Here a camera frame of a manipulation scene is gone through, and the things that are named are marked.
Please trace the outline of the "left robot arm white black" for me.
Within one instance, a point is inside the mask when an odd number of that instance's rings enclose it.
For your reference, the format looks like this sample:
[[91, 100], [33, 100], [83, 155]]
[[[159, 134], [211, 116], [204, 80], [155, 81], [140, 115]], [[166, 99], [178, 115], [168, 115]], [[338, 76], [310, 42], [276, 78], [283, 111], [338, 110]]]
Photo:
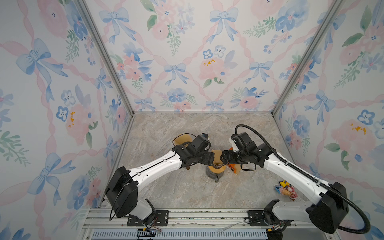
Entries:
[[112, 175], [105, 191], [112, 210], [110, 220], [133, 215], [151, 224], [156, 210], [148, 200], [139, 198], [139, 192], [160, 177], [191, 166], [202, 164], [211, 166], [214, 153], [209, 151], [211, 143], [208, 134], [195, 136], [192, 141], [184, 141], [164, 156], [130, 170], [118, 168]]

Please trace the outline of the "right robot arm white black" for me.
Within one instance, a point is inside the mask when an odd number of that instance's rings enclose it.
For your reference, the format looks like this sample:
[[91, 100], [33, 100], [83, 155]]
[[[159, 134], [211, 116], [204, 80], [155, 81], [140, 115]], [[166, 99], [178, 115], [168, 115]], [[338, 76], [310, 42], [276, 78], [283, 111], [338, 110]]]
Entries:
[[349, 206], [343, 199], [347, 196], [346, 188], [335, 182], [323, 181], [292, 162], [266, 144], [257, 146], [247, 133], [233, 134], [230, 137], [233, 149], [224, 151], [221, 160], [224, 163], [252, 163], [266, 169], [300, 191], [308, 201], [304, 203], [282, 203], [272, 200], [264, 208], [263, 221], [274, 226], [285, 221], [312, 223], [321, 231], [333, 234], [349, 212]]

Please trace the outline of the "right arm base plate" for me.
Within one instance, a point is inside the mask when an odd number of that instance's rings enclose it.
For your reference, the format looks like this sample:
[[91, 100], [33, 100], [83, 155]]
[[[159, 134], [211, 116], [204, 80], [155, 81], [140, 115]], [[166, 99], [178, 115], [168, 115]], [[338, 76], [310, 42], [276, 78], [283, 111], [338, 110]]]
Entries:
[[247, 211], [247, 214], [248, 216], [244, 218], [244, 222], [252, 227], [282, 228], [291, 225], [288, 220], [279, 220], [271, 211], [250, 210]]

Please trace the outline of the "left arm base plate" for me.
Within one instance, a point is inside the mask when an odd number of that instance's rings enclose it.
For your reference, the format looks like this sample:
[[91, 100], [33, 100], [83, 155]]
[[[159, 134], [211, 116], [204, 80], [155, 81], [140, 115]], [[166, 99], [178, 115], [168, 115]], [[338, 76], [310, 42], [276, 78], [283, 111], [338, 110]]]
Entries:
[[169, 221], [168, 210], [155, 210], [146, 219], [141, 220], [136, 216], [128, 216], [128, 227], [166, 227]]

